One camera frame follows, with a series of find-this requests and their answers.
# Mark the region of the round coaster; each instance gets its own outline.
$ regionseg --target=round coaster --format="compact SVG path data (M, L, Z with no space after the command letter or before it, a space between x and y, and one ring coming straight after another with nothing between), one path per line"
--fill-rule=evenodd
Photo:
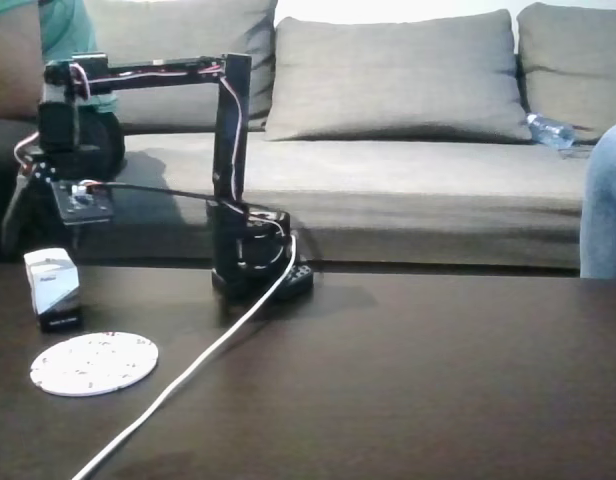
M133 333L90 333L58 343L39 355L30 378L43 391L87 397L128 387L148 375L159 352Z

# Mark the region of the white box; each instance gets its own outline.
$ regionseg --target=white box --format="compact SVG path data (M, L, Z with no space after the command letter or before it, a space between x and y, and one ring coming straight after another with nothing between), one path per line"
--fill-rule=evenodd
M24 255L32 308L42 331L80 326L81 302L77 267L63 248Z

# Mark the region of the sofa cushion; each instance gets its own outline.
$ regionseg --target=sofa cushion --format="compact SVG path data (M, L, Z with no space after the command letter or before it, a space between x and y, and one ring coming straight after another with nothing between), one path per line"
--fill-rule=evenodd
M270 109L276 0L87 0L99 48L111 63L246 53L252 56L251 127ZM209 131L217 87L188 85L118 92L129 131Z
M213 135L128 137L122 181L212 192ZM585 158L540 145L267 142L251 134L247 201L285 209L329 261L578 266ZM121 190L91 259L208 259L203 202Z
M616 10L537 3L518 20L530 109L597 141L616 124Z
M505 11L418 23L286 18L267 139L530 138Z

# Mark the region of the jeans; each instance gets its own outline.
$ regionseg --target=jeans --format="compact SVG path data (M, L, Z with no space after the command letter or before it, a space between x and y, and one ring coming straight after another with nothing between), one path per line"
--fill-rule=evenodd
M581 277L616 279L616 126L593 149L583 198Z

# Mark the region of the dark wooden table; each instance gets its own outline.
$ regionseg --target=dark wooden table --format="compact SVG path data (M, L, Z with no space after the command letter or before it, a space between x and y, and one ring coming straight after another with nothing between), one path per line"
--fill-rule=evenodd
M208 272L81 274L89 329L160 364L101 397L37 390L63 337L0 266L0 480L71 478L225 329ZM246 327L96 479L616 479L616 284L330 274Z

